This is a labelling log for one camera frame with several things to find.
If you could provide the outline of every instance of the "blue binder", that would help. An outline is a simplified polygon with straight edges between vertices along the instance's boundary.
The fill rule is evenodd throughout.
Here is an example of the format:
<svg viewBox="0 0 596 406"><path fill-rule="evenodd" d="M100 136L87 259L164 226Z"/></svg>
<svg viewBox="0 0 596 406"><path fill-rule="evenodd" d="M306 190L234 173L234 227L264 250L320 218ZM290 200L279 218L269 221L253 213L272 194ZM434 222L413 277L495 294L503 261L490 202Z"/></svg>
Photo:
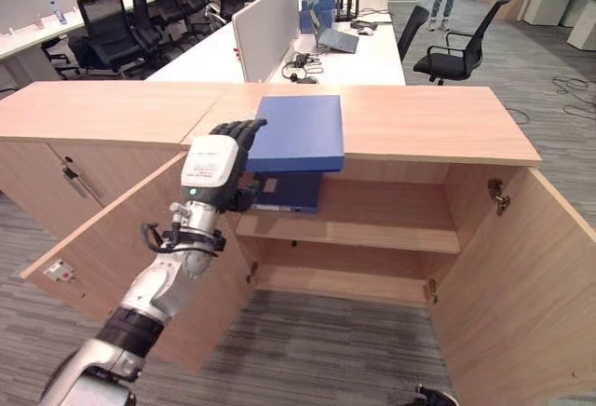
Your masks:
<svg viewBox="0 0 596 406"><path fill-rule="evenodd" d="M249 153L254 172L341 171L344 135L339 96L263 97L267 119Z"/></svg>

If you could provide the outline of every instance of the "cabinet shelf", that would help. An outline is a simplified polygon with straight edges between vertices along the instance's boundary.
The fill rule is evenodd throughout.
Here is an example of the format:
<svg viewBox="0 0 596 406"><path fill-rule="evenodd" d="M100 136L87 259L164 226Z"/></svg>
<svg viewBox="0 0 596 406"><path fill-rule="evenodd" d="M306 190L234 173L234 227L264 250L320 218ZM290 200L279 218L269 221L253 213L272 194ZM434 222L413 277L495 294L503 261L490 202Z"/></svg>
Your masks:
<svg viewBox="0 0 596 406"><path fill-rule="evenodd" d="M280 240L267 240L263 250L259 290L426 306L425 259L419 252L320 243L294 248Z"/></svg>
<svg viewBox="0 0 596 406"><path fill-rule="evenodd" d="M324 179L316 215L250 210L237 234L457 254L442 186Z"/></svg>

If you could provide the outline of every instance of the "wooden countertop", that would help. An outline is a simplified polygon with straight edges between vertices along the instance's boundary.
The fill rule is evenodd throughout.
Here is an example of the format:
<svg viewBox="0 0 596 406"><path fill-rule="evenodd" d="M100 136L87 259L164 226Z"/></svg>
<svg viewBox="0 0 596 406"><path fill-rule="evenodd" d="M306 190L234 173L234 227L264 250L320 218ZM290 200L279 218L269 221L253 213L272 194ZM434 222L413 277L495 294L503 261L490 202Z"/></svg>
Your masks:
<svg viewBox="0 0 596 406"><path fill-rule="evenodd" d="M254 117L263 96L340 94L347 156L533 166L540 156L489 88L231 86L183 141Z"/></svg>
<svg viewBox="0 0 596 406"><path fill-rule="evenodd" d="M0 140L188 145L254 117L266 95L340 94L345 152L368 159L533 166L535 148L489 88L139 81L38 82L0 101Z"/></svg>
<svg viewBox="0 0 596 406"><path fill-rule="evenodd" d="M179 144L223 89L142 81L35 82L0 101L0 140Z"/></svg>

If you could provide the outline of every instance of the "door handle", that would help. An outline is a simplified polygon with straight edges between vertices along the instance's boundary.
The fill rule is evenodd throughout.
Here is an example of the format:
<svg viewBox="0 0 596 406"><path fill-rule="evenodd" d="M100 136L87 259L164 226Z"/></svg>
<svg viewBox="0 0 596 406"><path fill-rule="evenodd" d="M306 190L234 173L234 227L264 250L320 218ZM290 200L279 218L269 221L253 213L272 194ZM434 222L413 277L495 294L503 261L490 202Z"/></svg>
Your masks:
<svg viewBox="0 0 596 406"><path fill-rule="evenodd" d="M76 178L78 178L78 181L81 183L85 190L87 190L95 199L99 200L101 198L99 192L89 181L87 181L87 179L84 177L85 172L81 168L79 168L74 162L75 161L71 157L65 156L62 164L69 171L76 175Z"/></svg>
<svg viewBox="0 0 596 406"><path fill-rule="evenodd" d="M85 192L85 189L83 189L83 187L81 187L75 181L78 178L78 174L77 173L75 173L74 171L72 171L68 167L65 167L65 168L62 169L62 176L71 185L71 187L73 187L75 189L75 191L82 198L87 198L87 193Z"/></svg>

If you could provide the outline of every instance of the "blue box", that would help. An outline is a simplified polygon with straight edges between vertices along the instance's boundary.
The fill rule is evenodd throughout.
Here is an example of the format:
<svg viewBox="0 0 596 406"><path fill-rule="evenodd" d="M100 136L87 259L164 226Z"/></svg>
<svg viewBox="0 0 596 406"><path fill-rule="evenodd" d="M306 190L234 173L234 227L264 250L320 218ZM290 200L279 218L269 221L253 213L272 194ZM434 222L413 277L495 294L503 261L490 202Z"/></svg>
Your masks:
<svg viewBox="0 0 596 406"><path fill-rule="evenodd" d="M335 10L337 8L337 0L318 0L318 10ZM306 0L302 0L302 10L308 9Z"/></svg>
<svg viewBox="0 0 596 406"><path fill-rule="evenodd" d="M252 205L257 210L317 213L322 173L261 173L264 190Z"/></svg>
<svg viewBox="0 0 596 406"><path fill-rule="evenodd" d="M263 97L256 117L267 119L267 125L256 135L247 171L341 171L344 168L339 96Z"/></svg>
<svg viewBox="0 0 596 406"><path fill-rule="evenodd" d="M333 16L333 10L323 10L318 13L318 17L321 20L321 24L325 29L332 29L333 22L335 17ZM300 11L300 33L301 34L313 34L315 32L315 27L313 26L313 21L310 18L310 13L308 10L301 10Z"/></svg>

